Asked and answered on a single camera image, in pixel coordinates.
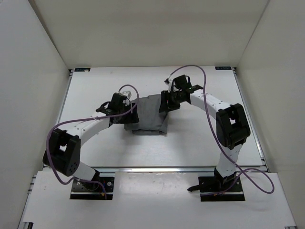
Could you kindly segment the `grey pleated skirt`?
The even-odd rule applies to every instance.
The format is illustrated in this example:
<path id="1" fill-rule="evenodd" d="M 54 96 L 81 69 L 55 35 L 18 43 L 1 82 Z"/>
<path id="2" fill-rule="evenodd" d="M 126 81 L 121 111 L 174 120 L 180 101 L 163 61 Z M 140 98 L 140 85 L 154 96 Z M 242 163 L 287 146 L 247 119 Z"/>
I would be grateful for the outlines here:
<path id="1" fill-rule="evenodd" d="M 160 94 L 140 98 L 137 104 L 139 122 L 125 124 L 124 129 L 134 135 L 166 135 L 169 116 L 166 112 L 159 113 L 160 105 Z"/>

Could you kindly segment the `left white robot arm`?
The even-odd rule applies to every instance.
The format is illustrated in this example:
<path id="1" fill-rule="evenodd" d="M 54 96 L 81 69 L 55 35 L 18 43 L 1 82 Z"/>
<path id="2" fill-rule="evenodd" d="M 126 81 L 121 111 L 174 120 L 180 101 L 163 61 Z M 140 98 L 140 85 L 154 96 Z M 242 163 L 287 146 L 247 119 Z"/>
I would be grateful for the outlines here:
<path id="1" fill-rule="evenodd" d="M 93 136 L 113 124 L 139 122 L 135 102 L 131 102 L 130 91 L 114 93 L 111 101 L 103 103 L 92 114 L 89 121 L 82 121 L 72 128 L 56 128 L 51 132 L 49 152 L 55 170 L 67 177 L 83 181 L 89 190 L 99 186 L 97 170 L 80 161 L 81 147 Z"/>

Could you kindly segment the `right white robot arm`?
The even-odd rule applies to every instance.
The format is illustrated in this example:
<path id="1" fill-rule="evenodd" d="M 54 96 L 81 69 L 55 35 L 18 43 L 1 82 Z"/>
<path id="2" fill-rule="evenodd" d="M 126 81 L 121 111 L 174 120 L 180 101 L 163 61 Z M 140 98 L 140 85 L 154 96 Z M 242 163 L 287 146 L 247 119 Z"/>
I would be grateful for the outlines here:
<path id="1" fill-rule="evenodd" d="M 215 120 L 214 134 L 221 155 L 214 171 L 213 184 L 217 190 L 225 191 L 236 176 L 239 152 L 251 134 L 243 106 L 239 103 L 226 103 L 204 92 L 203 87 L 192 85 L 187 75 L 167 78 L 164 82 L 168 89 L 161 92 L 160 113 L 178 110 L 181 103 L 187 102 Z"/>

